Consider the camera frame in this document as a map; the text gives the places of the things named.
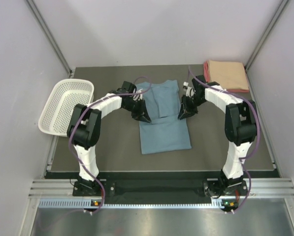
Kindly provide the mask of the blue t shirt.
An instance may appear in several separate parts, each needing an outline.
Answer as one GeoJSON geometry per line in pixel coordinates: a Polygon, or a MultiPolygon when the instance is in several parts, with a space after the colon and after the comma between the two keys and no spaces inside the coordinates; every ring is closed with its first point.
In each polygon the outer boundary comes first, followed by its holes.
{"type": "Polygon", "coordinates": [[[143,98],[151,122],[139,123],[142,154],[191,149],[187,122],[178,119],[181,108],[178,82],[167,80],[152,85],[144,82],[137,88],[150,88],[143,98]]]}

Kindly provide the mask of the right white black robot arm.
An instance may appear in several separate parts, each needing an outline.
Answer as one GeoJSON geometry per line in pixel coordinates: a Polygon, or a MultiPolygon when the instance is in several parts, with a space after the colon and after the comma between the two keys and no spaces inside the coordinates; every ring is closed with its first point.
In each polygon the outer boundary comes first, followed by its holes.
{"type": "Polygon", "coordinates": [[[205,102],[215,105],[225,114],[225,136],[229,142],[226,162],[218,180],[206,186],[206,194],[212,198],[229,195],[243,185],[244,162],[258,134],[255,103],[228,92],[217,82],[206,82],[200,75],[192,84],[183,83],[184,94],[178,119],[186,119],[198,113],[205,102]]]}

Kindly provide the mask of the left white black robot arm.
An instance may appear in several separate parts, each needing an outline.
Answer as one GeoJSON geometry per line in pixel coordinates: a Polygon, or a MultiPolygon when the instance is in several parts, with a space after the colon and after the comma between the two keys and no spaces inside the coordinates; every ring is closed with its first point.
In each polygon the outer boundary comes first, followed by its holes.
{"type": "Polygon", "coordinates": [[[73,196],[97,196],[104,194],[103,184],[98,179],[99,169],[96,161],[96,144],[101,133],[101,120],[118,109],[131,113],[134,120],[150,123],[143,94],[146,89],[138,89],[135,84],[123,82],[117,90],[88,105],[77,104],[74,107],[67,129],[69,149],[79,162],[79,176],[73,184],[73,196]]]}

